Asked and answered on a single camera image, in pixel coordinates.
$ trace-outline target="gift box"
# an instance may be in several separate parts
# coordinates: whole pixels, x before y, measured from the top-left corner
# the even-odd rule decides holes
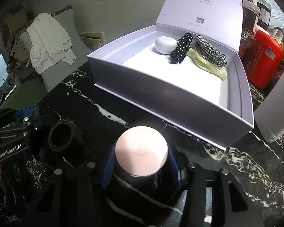
[[[249,84],[238,56],[242,0],[165,0],[156,24],[88,55],[95,86],[225,150],[254,127]],[[155,40],[202,35],[225,54],[227,79],[186,56],[170,64]]]

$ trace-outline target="white towel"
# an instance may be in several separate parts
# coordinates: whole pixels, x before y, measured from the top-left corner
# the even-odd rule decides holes
[[[30,60],[38,74],[60,60],[69,65],[76,60],[69,35],[48,13],[38,15],[26,31],[33,45]]]

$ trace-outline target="open box lid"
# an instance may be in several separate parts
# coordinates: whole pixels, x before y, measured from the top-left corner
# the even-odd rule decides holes
[[[239,51],[242,0],[165,0],[157,25],[203,35]]]

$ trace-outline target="gray cushion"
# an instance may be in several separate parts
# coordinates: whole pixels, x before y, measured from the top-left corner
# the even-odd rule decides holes
[[[66,78],[74,70],[83,65],[85,62],[87,62],[87,55],[92,52],[81,40],[76,30],[76,26],[73,20],[73,10],[66,10],[63,13],[54,16],[54,18],[68,33],[70,40],[73,43],[71,49],[77,59],[73,62],[71,66],[61,60],[41,74],[44,85],[48,91],[51,91],[64,78]],[[27,32],[24,32],[20,35],[20,40],[29,50],[31,49],[32,43]]]

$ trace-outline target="white cup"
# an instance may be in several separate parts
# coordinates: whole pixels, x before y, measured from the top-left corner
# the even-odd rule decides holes
[[[258,128],[267,142],[284,134],[284,72],[261,105],[254,112]]]

